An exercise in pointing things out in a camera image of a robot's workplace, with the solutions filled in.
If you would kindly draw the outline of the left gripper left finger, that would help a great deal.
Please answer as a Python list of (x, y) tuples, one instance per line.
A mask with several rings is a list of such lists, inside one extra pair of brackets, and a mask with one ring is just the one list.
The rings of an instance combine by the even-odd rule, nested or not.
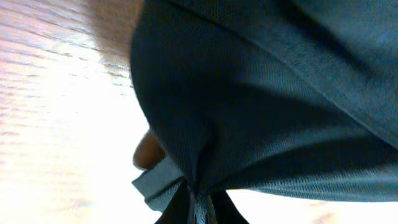
[(155, 224), (195, 224), (195, 196), (182, 182), (161, 217)]

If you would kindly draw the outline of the black polo shirt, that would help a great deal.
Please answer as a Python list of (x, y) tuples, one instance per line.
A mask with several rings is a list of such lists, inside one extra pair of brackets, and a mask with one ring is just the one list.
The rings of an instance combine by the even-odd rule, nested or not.
[(153, 210), (180, 184), (397, 200), (396, 1), (146, 1), (131, 73), (167, 152), (135, 181)]

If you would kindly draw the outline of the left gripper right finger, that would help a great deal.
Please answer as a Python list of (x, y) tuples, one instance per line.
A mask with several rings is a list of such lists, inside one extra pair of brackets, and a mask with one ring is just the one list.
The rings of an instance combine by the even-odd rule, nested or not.
[(225, 191), (213, 193), (211, 199), (217, 224), (249, 224)]

